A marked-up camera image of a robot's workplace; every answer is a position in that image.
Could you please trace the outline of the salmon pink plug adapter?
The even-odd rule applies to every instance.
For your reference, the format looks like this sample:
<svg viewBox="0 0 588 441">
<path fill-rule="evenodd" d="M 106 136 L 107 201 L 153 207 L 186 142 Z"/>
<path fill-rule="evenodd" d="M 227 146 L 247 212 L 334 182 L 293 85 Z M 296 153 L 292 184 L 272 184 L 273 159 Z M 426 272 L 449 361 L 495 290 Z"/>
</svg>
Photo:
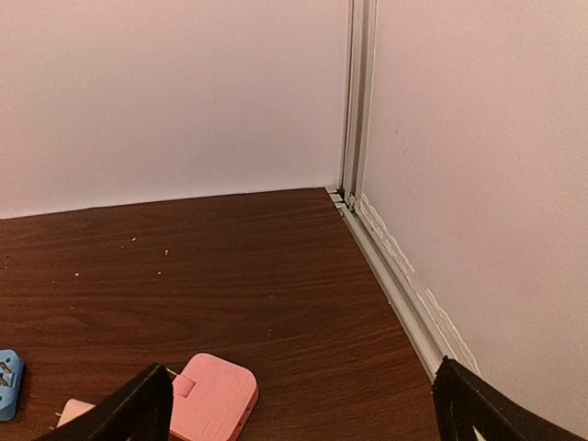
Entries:
<svg viewBox="0 0 588 441">
<path fill-rule="evenodd" d="M 68 400 L 63 409 L 56 413 L 56 416 L 58 417 L 56 427 L 61 427 L 62 425 L 69 423 L 73 419 L 89 412 L 95 407 L 96 406 L 93 403 L 86 401 L 80 401 L 77 399 Z"/>
</svg>

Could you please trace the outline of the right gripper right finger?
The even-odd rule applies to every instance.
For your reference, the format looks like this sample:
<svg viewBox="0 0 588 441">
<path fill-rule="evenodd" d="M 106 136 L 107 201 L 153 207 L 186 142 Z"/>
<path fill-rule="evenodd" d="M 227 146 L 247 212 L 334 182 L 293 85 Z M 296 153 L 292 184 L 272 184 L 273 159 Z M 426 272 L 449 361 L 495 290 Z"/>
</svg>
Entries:
<svg viewBox="0 0 588 441">
<path fill-rule="evenodd" d="M 433 400 L 442 440 L 580 439 L 519 406 L 447 356 L 435 373 Z"/>
</svg>

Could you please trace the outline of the blue square adapter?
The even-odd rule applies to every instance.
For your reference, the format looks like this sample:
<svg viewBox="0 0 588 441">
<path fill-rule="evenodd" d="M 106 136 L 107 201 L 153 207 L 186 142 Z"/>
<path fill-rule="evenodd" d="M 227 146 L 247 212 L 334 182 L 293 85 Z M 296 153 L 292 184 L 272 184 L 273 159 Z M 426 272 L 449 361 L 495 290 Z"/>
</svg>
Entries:
<svg viewBox="0 0 588 441">
<path fill-rule="evenodd" d="M 13 420 L 17 413 L 25 363 L 12 349 L 2 350 L 0 359 L 0 421 L 3 423 Z"/>
</svg>

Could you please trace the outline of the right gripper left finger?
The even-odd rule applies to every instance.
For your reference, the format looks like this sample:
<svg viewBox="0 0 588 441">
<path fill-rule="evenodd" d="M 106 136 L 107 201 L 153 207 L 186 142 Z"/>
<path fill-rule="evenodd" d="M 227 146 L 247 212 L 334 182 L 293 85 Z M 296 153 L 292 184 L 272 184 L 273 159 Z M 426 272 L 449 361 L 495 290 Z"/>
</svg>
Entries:
<svg viewBox="0 0 588 441">
<path fill-rule="evenodd" d="M 166 367 L 152 363 L 97 406 L 40 439 L 166 441 L 173 402 L 173 385 Z"/>
</svg>

